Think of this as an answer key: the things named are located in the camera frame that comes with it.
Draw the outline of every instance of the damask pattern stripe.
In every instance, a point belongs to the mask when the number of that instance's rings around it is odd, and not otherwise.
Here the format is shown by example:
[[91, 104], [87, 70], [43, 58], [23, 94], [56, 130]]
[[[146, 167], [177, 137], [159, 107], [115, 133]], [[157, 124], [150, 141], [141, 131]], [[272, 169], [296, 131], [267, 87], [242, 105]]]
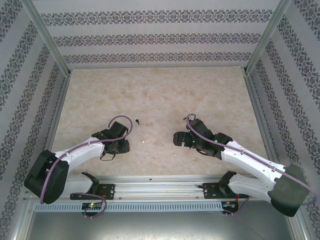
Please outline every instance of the damask pattern stripe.
[[255, 65], [255, 68], [259, 73], [260, 80], [268, 98], [268, 102], [270, 104], [273, 117], [277, 124], [277, 128], [281, 135], [281, 140], [283, 142], [287, 156], [289, 157], [291, 163], [301, 165], [301, 162], [299, 161], [299, 156], [297, 154], [297, 150], [295, 148], [295, 144], [292, 141], [284, 115], [280, 109], [276, 94], [271, 86], [269, 76], [261, 59], [258, 60], [258, 62]]
[[16, 20], [22, 9], [22, 4], [19, 0], [7, 0], [0, 11], [0, 43], [5, 38], [11, 25]]
[[58, 36], [58, 47], [153, 45], [153, 44], [256, 44], [260, 33], [177, 33], [95, 36]]
[[163, 23], [266, 23], [271, 9], [232, 10], [148, 10], [65, 12], [41, 14], [50, 26], [107, 25], [107, 24], [163, 24]]
[[16, 107], [16, 111], [14, 112], [14, 117], [9, 125], [9, 129], [6, 131], [7, 134], [2, 141], [3, 143], [1, 144], [0, 149], [0, 180], [2, 180], [2, 175], [6, 171], [6, 165], [11, 157], [11, 152], [13, 151], [14, 146], [16, 145], [16, 140], [21, 131], [23, 122], [25, 121], [31, 101], [35, 94], [38, 82], [40, 81], [49, 55], [50, 51], [47, 46], [44, 45], [24, 88], [19, 105]]
[[[46, 111], [52, 97], [53, 90], [55, 88], [55, 84], [57, 82], [57, 77], [59, 75], [60, 69], [57, 64], [54, 64], [53, 69], [50, 73], [50, 77], [48, 79], [45, 91], [43, 93], [40, 105], [38, 107], [37, 114], [33, 121], [33, 125], [31, 127], [31, 131], [27, 138], [25, 147], [23, 149], [23, 154], [21, 156], [21, 160], [19, 162], [19, 166], [14, 175], [14, 180], [12, 182], [12, 186], [9, 190], [9, 195], [7, 197], [7, 201], [4, 204], [4, 211], [1, 213], [0, 218], [0, 240], [6, 239], [7, 230], [13, 219], [14, 210], [17, 207], [17, 201], [19, 199], [19, 195], [23, 186], [23, 182], [26, 178], [27, 171], [29, 168], [29, 163], [31, 158], [33, 157], [33, 151], [35, 145], [37, 143], [37, 139], [40, 133], [40, 129], [42, 124], [44, 123]], [[59, 96], [55, 103], [54, 111], [57, 109], [58, 100], [62, 91], [63, 83], [61, 84], [61, 88], [59, 91]]]
[[58, 94], [58, 98], [57, 98], [57, 100], [56, 100], [55, 107], [54, 107], [54, 110], [53, 110], [53, 112], [52, 112], [52, 116], [51, 116], [51, 120], [50, 120], [50, 123], [49, 123], [48, 131], [47, 131], [46, 136], [45, 136], [45, 139], [44, 139], [44, 141], [43, 141], [43, 142], [44, 142], [43, 148], [42, 148], [43, 151], [45, 150], [46, 145], [47, 145], [47, 141], [48, 141], [48, 137], [49, 137], [49, 134], [50, 134], [51, 126], [52, 126], [52, 123], [54, 122], [54, 118], [55, 118], [55, 114], [56, 114], [56, 109], [57, 109], [57, 106], [58, 106], [58, 103], [59, 103], [60, 93], [61, 93], [62, 88], [63, 88], [63, 86], [64, 86], [65, 80], [66, 80], [66, 77], [63, 77], [63, 81], [62, 81], [62, 85], [61, 85], [61, 88], [60, 88], [60, 91], [59, 91], [59, 94]]
[[248, 61], [251, 52], [160, 52], [64, 55], [67, 64]]
[[304, 107], [300, 104], [299, 96], [296, 93], [295, 87], [292, 84], [289, 75], [287, 74], [286, 68], [274, 43], [269, 41], [265, 47], [265, 50], [272, 62], [273, 69], [279, 78], [284, 95], [291, 106], [292, 114], [295, 117], [295, 121], [300, 129], [302, 138], [305, 141], [305, 145], [308, 148], [309, 154], [311, 155], [313, 165], [318, 170], [317, 173], [320, 175], [320, 144], [317, 142], [318, 139], [315, 137], [315, 131], [311, 128], [311, 124], [309, 124], [309, 119], [304, 112]]
[[[273, 88], [271, 86], [270, 83], [270, 79], [269, 76], [267, 75], [266, 69], [261, 61], [261, 59], [259, 59], [259, 61], [257, 62], [257, 64], [255, 65], [258, 73], [259, 73], [259, 77], [262, 81], [263, 87], [264, 87], [264, 91], [268, 97], [268, 101], [269, 104], [271, 106], [271, 110], [273, 112], [273, 116], [274, 119], [278, 125], [278, 130], [279, 133], [281, 134], [281, 140], [283, 142], [285, 151], [287, 153], [287, 156], [289, 157], [289, 160], [291, 163], [294, 164], [298, 164], [301, 171], [303, 172], [304, 178], [307, 180], [306, 176], [305, 176], [305, 171], [304, 169], [301, 167], [301, 162], [299, 161], [299, 156], [297, 155], [297, 150], [295, 149], [295, 145], [292, 142], [292, 138], [290, 137], [290, 133], [288, 131], [288, 127], [287, 124], [284, 120], [283, 117], [283, 113], [279, 107], [279, 103], [276, 99], [276, 95], [275, 92], [273, 91]], [[255, 88], [256, 93], [258, 94], [257, 91], [257, 87], [255, 85], [255, 81], [253, 81], [253, 85]], [[319, 212], [319, 208], [315, 205], [310, 205], [306, 208], [306, 210], [309, 212], [309, 219], [313, 222], [312, 226], [314, 227], [315, 234], [318, 238], [320, 238], [320, 232], [318, 231], [318, 229], [320, 229], [320, 222], [319, 222], [319, 218], [320, 218], [320, 212]]]
[[267, 119], [267, 116], [265, 114], [265, 111], [264, 111], [264, 108], [263, 108], [263, 105], [262, 105], [262, 102], [261, 102], [257, 87], [255, 85], [255, 81], [253, 81], [254, 77], [252, 76], [252, 74], [250, 74], [250, 76], [251, 76], [251, 79], [252, 79], [252, 82], [253, 82], [253, 86], [254, 86], [256, 95], [257, 95], [258, 100], [259, 100], [259, 104], [261, 106], [261, 110], [262, 110], [262, 114], [263, 114], [263, 117], [264, 117], [265, 124], [266, 124], [266, 126], [268, 128], [268, 132], [269, 132], [269, 135], [270, 135], [270, 138], [271, 138], [271, 142], [272, 142], [273, 149], [274, 149], [274, 152], [275, 152], [275, 155], [276, 155], [276, 159], [279, 161], [279, 154], [278, 154], [278, 151], [277, 151], [277, 148], [276, 148], [276, 145], [275, 145], [274, 138], [272, 137], [272, 133], [271, 133], [271, 129], [270, 129], [270, 126], [269, 126], [269, 123], [268, 123], [268, 119]]
[[0, 111], [2, 111], [2, 106], [5, 105], [6, 99], [8, 98], [13, 83], [16, 81], [18, 74], [21, 70], [23, 63], [25, 62], [29, 50], [31, 49], [38, 31], [35, 25], [30, 21], [26, 30], [23, 33], [22, 38], [19, 41], [12, 58], [3, 71], [0, 79]]
[[304, 77], [306, 86], [309, 88], [310, 93], [312, 93], [315, 104], [320, 110], [319, 73], [308, 57], [308, 54], [299, 41], [297, 34], [294, 32], [292, 26], [285, 16], [281, 19], [277, 28], [282, 35], [282, 38], [284, 39], [296, 66], [298, 67], [301, 75]]
[[316, 39], [320, 41], [320, 7], [315, 0], [294, 0], [299, 12], [304, 16], [313, 31]]

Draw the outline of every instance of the metal frame edge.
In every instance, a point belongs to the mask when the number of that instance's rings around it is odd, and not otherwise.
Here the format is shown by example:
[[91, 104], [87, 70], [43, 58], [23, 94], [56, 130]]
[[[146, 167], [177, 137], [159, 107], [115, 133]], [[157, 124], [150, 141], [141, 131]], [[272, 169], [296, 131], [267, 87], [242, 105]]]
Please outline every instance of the metal frame edge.
[[66, 99], [66, 95], [67, 95], [67, 91], [68, 91], [68, 87], [69, 87], [69, 83], [70, 83], [70, 79], [71, 79], [71, 74], [70, 73], [68, 75], [68, 77], [66, 77], [64, 83], [63, 83], [63, 87], [62, 87], [62, 93], [61, 96], [58, 100], [58, 106], [56, 108], [53, 120], [52, 120], [52, 128], [50, 129], [49, 135], [48, 135], [48, 141], [45, 144], [45, 149], [48, 149], [49, 151], [51, 150], [53, 144], [54, 144], [54, 140], [55, 140], [55, 136], [56, 136], [56, 132], [57, 132], [57, 128], [58, 128], [58, 124], [59, 124], [59, 120], [60, 120], [60, 116], [61, 116], [61, 112], [65, 103], [65, 99]]
[[44, 43], [47, 45], [48, 49], [50, 50], [51, 54], [53, 55], [56, 63], [58, 64], [59, 68], [63, 72], [63, 75], [67, 77], [70, 73], [70, 69], [67, 66], [67, 63], [61, 54], [58, 46], [56, 45], [54, 38], [50, 34], [44, 20], [42, 19], [40, 13], [38, 12], [33, 0], [21, 0], [22, 6], [26, 10], [27, 14], [31, 18], [33, 24], [35, 25], [36, 29], [40, 33]]
[[255, 46], [249, 58], [249, 61], [245, 67], [249, 73], [253, 70], [254, 66], [256, 65], [259, 57], [265, 49], [265, 46], [267, 45], [275, 29], [277, 28], [278, 23], [280, 22], [282, 16], [284, 15], [290, 3], [291, 0], [280, 0], [279, 4], [275, 8], [270, 21], [268, 22], [259, 42]]
[[268, 133], [268, 126], [267, 126], [266, 120], [264, 118], [262, 108], [259, 104], [258, 95], [255, 91], [254, 86], [253, 86], [251, 76], [246, 73], [243, 73], [243, 78], [244, 78], [246, 88], [249, 93], [253, 112], [254, 112], [258, 127], [259, 127], [259, 131], [260, 131], [262, 141], [263, 141], [263, 144], [265, 147], [266, 155], [271, 161], [277, 162], [278, 161], [277, 154], [276, 154], [276, 151], [273, 147], [271, 137]]
[[[258, 96], [253, 86], [252, 78], [249, 74], [246, 73], [244, 68], [241, 68], [241, 70], [252, 103], [252, 108], [260, 130], [266, 154], [271, 161], [276, 162], [278, 161], [278, 158], [273, 147], [272, 140], [268, 133], [268, 126], [264, 118], [262, 108], [259, 104]], [[291, 225], [291, 229], [296, 240], [311, 240], [311, 236], [301, 209], [298, 210], [294, 217], [288, 217], [288, 221]]]

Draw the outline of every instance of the gray metal panel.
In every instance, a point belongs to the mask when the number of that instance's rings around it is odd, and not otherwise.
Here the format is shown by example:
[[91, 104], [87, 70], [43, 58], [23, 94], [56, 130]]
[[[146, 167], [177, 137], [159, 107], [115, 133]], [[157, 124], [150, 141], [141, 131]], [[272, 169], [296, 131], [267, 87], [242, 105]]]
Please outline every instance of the gray metal panel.
[[[37, 213], [72, 213], [81, 212], [81, 202], [58, 202], [53, 204], [37, 203], [34, 212]], [[105, 212], [109, 213], [152, 213], [152, 212], [208, 212], [222, 211], [221, 201], [184, 201], [184, 202], [108, 202]]]
[[244, 81], [246, 84], [246, 88], [248, 89], [248, 93], [249, 93], [249, 97], [251, 100], [254, 115], [255, 115], [256, 121], [258, 123], [258, 127], [260, 130], [262, 141], [263, 141], [263, 144], [265, 147], [266, 155], [268, 156], [269, 160], [271, 160], [273, 162], [278, 162], [277, 154], [276, 154], [276, 151], [273, 147], [272, 140], [271, 140], [271, 137], [268, 132], [267, 123], [264, 118], [262, 108], [259, 104], [258, 96], [257, 96], [257, 93], [256, 93], [255, 88], [253, 86], [251, 76], [249, 74], [247, 75], [246, 73], [243, 73], [243, 78], [244, 78]]
[[73, 212], [35, 212], [26, 239], [292, 240], [294, 237], [286, 216], [269, 203], [251, 201], [239, 217], [233, 218], [220, 212], [108, 212], [96, 219], [85, 219]]

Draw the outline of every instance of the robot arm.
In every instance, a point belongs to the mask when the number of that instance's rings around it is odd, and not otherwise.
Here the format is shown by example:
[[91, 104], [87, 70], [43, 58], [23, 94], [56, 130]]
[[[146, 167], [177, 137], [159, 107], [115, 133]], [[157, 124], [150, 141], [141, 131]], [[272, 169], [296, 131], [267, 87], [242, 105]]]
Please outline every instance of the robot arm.
[[[223, 133], [213, 134], [200, 119], [190, 120], [189, 124], [201, 136], [216, 143], [221, 143], [226, 147], [210, 143], [200, 138], [194, 132], [190, 131], [188, 126], [186, 126], [188, 132], [176, 132], [174, 134], [173, 143], [176, 146], [182, 146], [184, 143], [185, 147], [194, 148], [203, 155], [216, 157], [220, 160], [235, 164], [256, 177], [245, 177], [236, 172], [229, 171], [222, 177], [223, 184], [219, 186], [222, 193], [228, 195], [228, 193], [232, 192], [256, 197], [270, 202], [279, 212], [286, 216], [293, 217], [296, 214], [309, 194], [309, 191], [281, 173], [276, 172], [275, 169], [306, 183], [299, 167], [293, 164], [286, 167], [282, 164], [264, 159], [245, 149], [231, 137]], [[259, 160], [271, 165], [273, 168], [259, 163], [244, 154], [244, 152], [253, 155]]]
[[[79, 144], [84, 146], [75, 149], [71, 154], [63, 157], [57, 163], [51, 174], [43, 201], [46, 204], [51, 204], [62, 194], [69, 195], [78, 192], [96, 194], [98, 189], [97, 185], [99, 185], [99, 181], [96, 178], [86, 172], [78, 176], [72, 176], [69, 175], [69, 173], [80, 164], [94, 157], [103, 157], [105, 154], [116, 155], [129, 152], [130, 145], [125, 139], [112, 142], [97, 142], [99, 140], [122, 137], [125, 132], [128, 132], [128, 128], [115, 121], [110, 129], [104, 129], [94, 133], [86, 141]], [[27, 175], [24, 186], [40, 198], [48, 171], [51, 169], [53, 163], [70, 149], [58, 152], [50, 152], [49, 150], [41, 152]]]

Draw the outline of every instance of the black mounting bracket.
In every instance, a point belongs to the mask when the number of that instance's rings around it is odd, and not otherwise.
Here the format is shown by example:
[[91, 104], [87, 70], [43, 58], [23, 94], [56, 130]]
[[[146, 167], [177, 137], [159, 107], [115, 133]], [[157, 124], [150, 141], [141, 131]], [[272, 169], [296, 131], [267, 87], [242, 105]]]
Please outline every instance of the black mounting bracket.
[[[97, 193], [95, 194], [103, 197], [105, 200], [113, 200], [115, 196], [115, 188], [116, 188], [116, 185], [114, 184], [99, 184]], [[70, 199], [71, 200], [100, 200], [100, 198], [98, 197], [78, 195], [75, 193], [70, 194]]]
[[[237, 195], [231, 191], [228, 184], [230, 179], [236, 175], [235, 171], [227, 171], [219, 182], [205, 182], [198, 187], [203, 189], [204, 199], [235, 199]], [[245, 194], [239, 194], [238, 198], [247, 199], [249, 196]]]
[[[205, 182], [198, 188], [203, 189], [204, 199], [235, 199], [237, 196], [234, 192], [225, 195], [220, 191], [218, 182]], [[247, 199], [248, 195], [239, 194], [239, 199]]]

